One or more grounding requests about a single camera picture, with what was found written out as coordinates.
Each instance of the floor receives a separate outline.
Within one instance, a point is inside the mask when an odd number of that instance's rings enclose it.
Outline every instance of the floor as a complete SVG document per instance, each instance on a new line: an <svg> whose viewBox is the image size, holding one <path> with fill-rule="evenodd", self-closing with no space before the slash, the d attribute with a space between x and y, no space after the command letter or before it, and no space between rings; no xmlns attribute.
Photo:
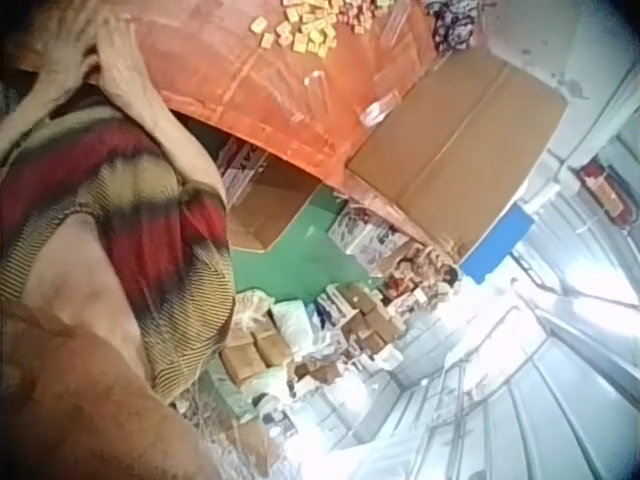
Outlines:
<svg viewBox="0 0 640 480"><path fill-rule="evenodd" d="M268 252L233 251L237 291L260 288L276 300L308 303L330 283L368 281L367 272L327 235L342 206L322 188Z"/></svg>

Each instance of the brown cardboard box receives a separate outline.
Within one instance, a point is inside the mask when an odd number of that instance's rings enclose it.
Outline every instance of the brown cardboard box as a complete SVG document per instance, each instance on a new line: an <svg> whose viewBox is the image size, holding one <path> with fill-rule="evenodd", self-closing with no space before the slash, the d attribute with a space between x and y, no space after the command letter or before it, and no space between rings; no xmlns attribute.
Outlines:
<svg viewBox="0 0 640 480"><path fill-rule="evenodd" d="M253 343L253 337L251 336L251 332L245 332L241 328L231 327L229 329L229 335L227 336L227 340L224 342L225 347L236 347L238 345L246 345L248 343Z"/></svg>
<svg viewBox="0 0 640 480"><path fill-rule="evenodd" d="M267 367L279 367L289 363L293 354L287 342L279 333L256 338L256 350Z"/></svg>
<svg viewBox="0 0 640 480"><path fill-rule="evenodd" d="M278 329L273 324L273 320L269 314L265 315L262 321L255 322L255 328L251 331L255 338L268 337L274 333L278 333Z"/></svg>
<svg viewBox="0 0 640 480"><path fill-rule="evenodd" d="M356 313L341 329L344 338L349 340L351 335L358 338L364 338L371 333L371 327L364 319L364 315L360 312Z"/></svg>
<svg viewBox="0 0 640 480"><path fill-rule="evenodd" d="M360 310L362 313L369 313L379 305L369 292L355 283L340 285L337 288L351 308Z"/></svg>
<svg viewBox="0 0 640 480"><path fill-rule="evenodd" d="M425 75L348 168L460 261L513 200L566 100L480 48Z"/></svg>
<svg viewBox="0 0 640 480"><path fill-rule="evenodd" d="M267 368L253 343L225 347L220 358L229 378L238 386Z"/></svg>
<svg viewBox="0 0 640 480"><path fill-rule="evenodd" d="M388 343L385 342L377 333L371 333L365 338L358 340L358 345L363 350L368 350L371 354L377 355L384 350L384 347L386 347Z"/></svg>
<svg viewBox="0 0 640 480"><path fill-rule="evenodd" d="M309 375L311 376L311 378L322 383L323 385L331 385L342 376L336 363L323 365L322 367L316 368L315 370L311 370L309 372Z"/></svg>
<svg viewBox="0 0 640 480"><path fill-rule="evenodd" d="M264 170L252 178L229 209L231 246L264 252L284 233L320 185L320 180L289 162L269 155Z"/></svg>
<svg viewBox="0 0 640 480"><path fill-rule="evenodd" d="M393 343L398 335L402 333L398 325L391 321L391 315L384 307L367 313L364 318L371 329L386 343Z"/></svg>

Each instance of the wooden table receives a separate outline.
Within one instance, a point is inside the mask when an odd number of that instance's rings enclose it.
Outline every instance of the wooden table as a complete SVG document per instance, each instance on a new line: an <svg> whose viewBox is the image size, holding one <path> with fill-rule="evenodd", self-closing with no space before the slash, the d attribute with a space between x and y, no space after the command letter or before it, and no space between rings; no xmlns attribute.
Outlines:
<svg viewBox="0 0 640 480"><path fill-rule="evenodd" d="M369 132L361 116L376 102L399 101L436 59L431 20L415 0L393 45L381 42L389 15L365 35L339 25L338 47L325 60L258 46L249 25L257 16L270 25L282 21L277 0L103 1L136 19L151 78L172 109L269 150L347 194L354 190L365 204L376 193L345 178L347 160ZM46 31L48 19L40 16L34 32ZM39 43L37 34L26 36L16 66L37 70ZM419 229L384 204L378 198L372 209L420 239Z"/></svg>

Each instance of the packaging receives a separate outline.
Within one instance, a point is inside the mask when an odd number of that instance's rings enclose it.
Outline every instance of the packaging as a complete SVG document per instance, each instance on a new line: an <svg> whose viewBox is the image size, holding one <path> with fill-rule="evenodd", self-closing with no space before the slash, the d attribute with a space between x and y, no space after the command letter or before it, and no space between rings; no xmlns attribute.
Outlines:
<svg viewBox="0 0 640 480"><path fill-rule="evenodd" d="M287 342L278 333L256 338L255 347L267 367L281 367L293 359Z"/></svg>
<svg viewBox="0 0 640 480"><path fill-rule="evenodd" d="M355 283L340 285L337 290L352 308L362 313L369 313L380 305L371 293Z"/></svg>
<svg viewBox="0 0 640 480"><path fill-rule="evenodd" d="M369 327L380 335L386 343L393 343L403 330L398 327L397 322L391 320L391 315L384 307L377 308L365 315L365 320Z"/></svg>
<svg viewBox="0 0 640 480"><path fill-rule="evenodd" d="M225 347L220 358L229 378L238 386L267 368L253 343Z"/></svg>
<svg viewBox="0 0 640 480"><path fill-rule="evenodd" d="M233 325L229 329L229 335L224 342L225 347L236 347L238 345L246 345L253 343L253 337L250 332L243 330L240 326Z"/></svg>
<svg viewBox="0 0 640 480"><path fill-rule="evenodd" d="M264 252L280 238L321 182L289 162L269 155L227 217L229 243Z"/></svg>
<svg viewBox="0 0 640 480"><path fill-rule="evenodd" d="M377 355L382 352L388 345L380 335L377 333L371 333L364 338L358 340L358 345L362 350L367 350L372 355Z"/></svg>
<svg viewBox="0 0 640 480"><path fill-rule="evenodd" d="M267 152L261 148L244 142L242 148L231 152L235 157L229 158L228 167L222 174L222 183L227 191L227 204L234 205L244 188L256 175L267 157Z"/></svg>
<svg viewBox="0 0 640 480"><path fill-rule="evenodd" d="M322 383L323 385L331 385L338 378L342 376L337 363L330 363L329 365L323 365L309 372L309 375L314 380Z"/></svg>
<svg viewBox="0 0 640 480"><path fill-rule="evenodd" d="M370 272L409 240L387 221L354 203L349 203L340 213L329 230L329 237Z"/></svg>
<svg viewBox="0 0 640 480"><path fill-rule="evenodd" d="M356 313L340 330L347 340L351 338L351 336L364 338L372 333L371 327L365 321L364 315L360 312Z"/></svg>
<svg viewBox="0 0 640 480"><path fill-rule="evenodd" d="M261 320L254 322L253 330L251 334L253 337L258 340L260 338L268 337L273 334L277 334L278 330L276 326L273 324L271 317L269 314L266 314L262 317Z"/></svg>
<svg viewBox="0 0 640 480"><path fill-rule="evenodd" d="M460 262L512 201L566 104L471 49L421 78L347 167Z"/></svg>

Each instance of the fabric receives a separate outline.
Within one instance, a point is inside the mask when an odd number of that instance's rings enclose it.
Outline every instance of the fabric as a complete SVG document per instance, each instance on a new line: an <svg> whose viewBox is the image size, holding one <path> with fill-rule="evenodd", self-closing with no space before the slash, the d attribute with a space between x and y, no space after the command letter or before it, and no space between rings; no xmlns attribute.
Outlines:
<svg viewBox="0 0 640 480"><path fill-rule="evenodd" d="M479 0L427 0L426 10L436 21L433 41L438 53L466 50L471 46L480 15Z"/></svg>
<svg viewBox="0 0 640 480"><path fill-rule="evenodd" d="M182 184L144 131L107 106L39 126L0 167L2 297L22 297L66 218L91 215L140 326L152 387L171 401L219 349L233 311L220 194Z"/></svg>

